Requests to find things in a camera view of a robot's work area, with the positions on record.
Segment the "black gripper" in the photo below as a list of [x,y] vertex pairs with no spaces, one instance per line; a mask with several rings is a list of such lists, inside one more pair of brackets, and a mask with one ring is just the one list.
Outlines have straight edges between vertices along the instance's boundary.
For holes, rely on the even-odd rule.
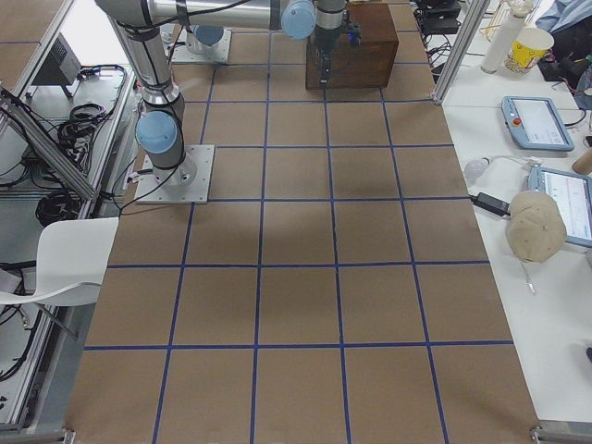
[[331,76],[331,55],[345,35],[351,47],[361,44],[361,29],[352,21],[349,11],[318,11],[312,34],[312,45],[319,55],[319,85],[326,88]]

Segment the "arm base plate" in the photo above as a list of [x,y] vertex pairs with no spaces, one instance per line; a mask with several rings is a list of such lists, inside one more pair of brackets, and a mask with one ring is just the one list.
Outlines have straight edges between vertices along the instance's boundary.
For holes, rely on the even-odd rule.
[[172,173],[154,169],[146,154],[142,168],[152,172],[140,175],[134,198],[138,204],[206,204],[215,158],[213,144],[185,146],[185,160]]
[[228,62],[230,40],[232,32],[224,29],[221,39],[213,45],[199,42],[193,34],[188,35],[182,31],[180,37],[184,44],[176,46],[172,53],[173,64],[198,64],[198,65],[226,65]]

